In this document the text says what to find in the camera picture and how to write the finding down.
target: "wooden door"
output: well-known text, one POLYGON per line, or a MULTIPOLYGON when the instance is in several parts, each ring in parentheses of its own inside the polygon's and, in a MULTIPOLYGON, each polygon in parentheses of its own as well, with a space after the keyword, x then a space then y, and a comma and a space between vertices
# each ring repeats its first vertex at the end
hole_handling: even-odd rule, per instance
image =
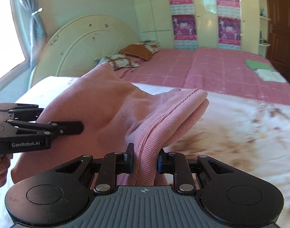
POLYGON ((267 0, 269 21, 266 58, 284 77, 290 76, 290 0, 267 0))

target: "pillow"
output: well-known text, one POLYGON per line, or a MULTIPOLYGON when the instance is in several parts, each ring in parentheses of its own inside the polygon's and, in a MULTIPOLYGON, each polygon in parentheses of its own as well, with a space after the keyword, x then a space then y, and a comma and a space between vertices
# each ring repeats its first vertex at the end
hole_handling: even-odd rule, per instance
POLYGON ((128 45, 126 48, 120 50, 120 53, 125 54, 125 55, 136 56, 146 61, 149 61, 154 55, 154 53, 152 53, 142 44, 141 45, 139 44, 128 45))
POLYGON ((128 59, 130 59, 131 61, 135 62, 136 64, 141 64, 141 63, 143 63, 145 61, 144 59, 136 57, 136 56, 127 55, 126 57, 128 59))
POLYGON ((160 43, 156 40, 145 40, 140 44, 145 44, 146 48, 148 48, 153 53, 157 53, 160 50, 160 43))
POLYGON ((155 53, 157 53, 159 51, 158 48, 153 47, 152 45, 147 45, 145 43, 137 43, 136 45, 143 45, 143 46, 145 46, 153 54, 155 54, 155 53))
POLYGON ((140 66, 139 64, 135 63, 134 61, 130 60, 127 56, 116 54, 116 55, 110 55, 105 56, 100 59, 96 59, 94 61, 94 67, 97 65, 108 62, 112 66, 113 70, 117 70, 120 68, 134 68, 140 66))

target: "orange pillow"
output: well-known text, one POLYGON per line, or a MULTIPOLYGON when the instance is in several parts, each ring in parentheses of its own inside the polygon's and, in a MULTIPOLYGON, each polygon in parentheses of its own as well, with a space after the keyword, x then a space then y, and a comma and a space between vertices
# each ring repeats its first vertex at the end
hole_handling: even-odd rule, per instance
POLYGON ((136 56, 149 61, 154 53, 148 50, 144 45, 128 45, 126 48, 120 50, 121 54, 136 56))

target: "window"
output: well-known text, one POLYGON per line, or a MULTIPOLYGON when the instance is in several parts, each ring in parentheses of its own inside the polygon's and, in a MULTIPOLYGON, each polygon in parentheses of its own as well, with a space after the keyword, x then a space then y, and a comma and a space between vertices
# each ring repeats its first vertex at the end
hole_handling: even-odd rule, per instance
POLYGON ((0 78, 25 61, 11 12, 10 0, 0 0, 0 78))

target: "floral bedspread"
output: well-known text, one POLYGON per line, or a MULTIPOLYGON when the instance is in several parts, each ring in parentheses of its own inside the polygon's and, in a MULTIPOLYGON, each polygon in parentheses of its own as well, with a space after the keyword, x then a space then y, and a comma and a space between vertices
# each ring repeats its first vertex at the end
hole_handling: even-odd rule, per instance
MULTIPOLYGON (((38 104, 44 108, 76 79, 48 77, 18 102, 38 104)), ((135 85, 150 94, 172 89, 135 85)), ((187 158, 206 154, 272 183, 285 199, 277 224, 281 228, 290 228, 290 106, 213 92, 208 92, 208 100, 210 104, 202 118, 181 140, 165 150, 184 153, 187 158)), ((11 168, 18 157, 16 154, 11 168)), ((11 226, 4 197, 12 184, 8 174, 6 186, 0 189, 2 228, 11 226)))

